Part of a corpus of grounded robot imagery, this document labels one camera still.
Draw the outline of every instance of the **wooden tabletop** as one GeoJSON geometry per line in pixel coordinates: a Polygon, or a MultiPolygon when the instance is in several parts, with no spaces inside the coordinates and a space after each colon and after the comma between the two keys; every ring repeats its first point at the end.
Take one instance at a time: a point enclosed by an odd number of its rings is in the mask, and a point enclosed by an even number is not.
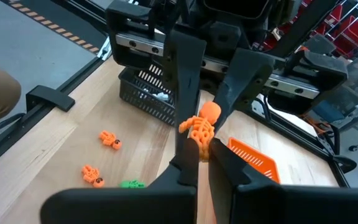
{"type": "MultiPolygon", "coordinates": [[[[39,223],[40,207],[51,194],[91,187],[81,176],[85,164],[100,169],[106,187],[132,179],[149,184],[168,166],[174,128],[119,98],[122,69],[111,58],[104,62],[70,94],[76,104],[69,112],[53,109],[1,156],[0,223],[39,223]],[[101,144],[102,130],[122,141],[119,151],[101,144]]],[[[212,99],[202,92],[200,103],[212,99]]],[[[282,184],[337,186],[325,161],[240,112],[216,137],[235,137],[274,159],[282,184]]],[[[198,189],[198,223],[214,223],[205,163],[198,189]]]]}

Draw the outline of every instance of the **orange articulated figure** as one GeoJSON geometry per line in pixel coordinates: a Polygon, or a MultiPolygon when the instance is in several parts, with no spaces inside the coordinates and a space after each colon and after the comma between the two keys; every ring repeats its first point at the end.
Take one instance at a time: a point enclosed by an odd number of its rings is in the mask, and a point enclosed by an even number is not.
{"type": "Polygon", "coordinates": [[[198,116],[193,116],[179,125],[179,133],[184,133],[187,129],[193,127],[190,138],[197,142],[200,150],[200,159],[209,159],[209,143],[214,138],[214,123],[221,115],[221,107],[216,103],[206,102],[198,116]]]}
{"type": "Polygon", "coordinates": [[[82,174],[85,181],[88,183],[93,183],[100,175],[99,170],[91,167],[90,165],[85,165],[82,168],[82,174]]]}
{"type": "Polygon", "coordinates": [[[102,131],[99,134],[99,138],[103,140],[103,144],[106,146],[112,146],[114,141],[116,140],[116,135],[113,133],[110,133],[108,131],[102,131]]]}
{"type": "Polygon", "coordinates": [[[121,146],[122,146],[122,142],[120,140],[118,140],[118,139],[116,139],[114,141],[114,143],[112,144],[112,148],[115,149],[115,150],[120,149],[121,146]]]}
{"type": "Polygon", "coordinates": [[[104,180],[103,178],[99,177],[97,178],[96,180],[94,180],[93,182],[93,187],[96,187],[96,188],[101,188],[104,186],[104,180]]]}

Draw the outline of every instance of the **black clamp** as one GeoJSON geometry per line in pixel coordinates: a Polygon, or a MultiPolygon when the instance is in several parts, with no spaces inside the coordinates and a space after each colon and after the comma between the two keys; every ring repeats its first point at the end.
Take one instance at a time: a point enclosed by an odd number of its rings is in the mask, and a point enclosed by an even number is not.
{"type": "Polygon", "coordinates": [[[37,104],[50,103],[64,112],[70,110],[75,104],[75,100],[64,93],[52,88],[37,85],[34,89],[25,95],[27,111],[30,111],[37,104]]]}

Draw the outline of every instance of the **black plastic basket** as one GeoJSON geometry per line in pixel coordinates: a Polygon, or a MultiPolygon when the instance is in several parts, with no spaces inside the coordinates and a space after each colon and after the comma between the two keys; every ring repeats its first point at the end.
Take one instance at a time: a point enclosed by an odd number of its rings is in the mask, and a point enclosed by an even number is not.
{"type": "Polygon", "coordinates": [[[149,70],[142,71],[125,68],[119,74],[121,80],[119,96],[124,101],[173,126],[174,95],[162,86],[161,78],[162,69],[158,65],[151,65],[149,70]],[[168,95],[167,101],[153,95],[161,92],[168,95]]]}

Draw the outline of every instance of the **orange plastic basket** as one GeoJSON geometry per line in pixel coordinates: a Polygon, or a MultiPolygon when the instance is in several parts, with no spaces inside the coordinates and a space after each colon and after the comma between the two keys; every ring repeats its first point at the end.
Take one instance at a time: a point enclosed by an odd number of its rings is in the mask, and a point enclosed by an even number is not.
{"type": "Polygon", "coordinates": [[[274,180],[276,183],[280,183],[277,166],[273,159],[263,155],[259,151],[256,151],[235,138],[229,138],[229,144],[227,147],[243,160],[248,162],[255,170],[274,180]]]}

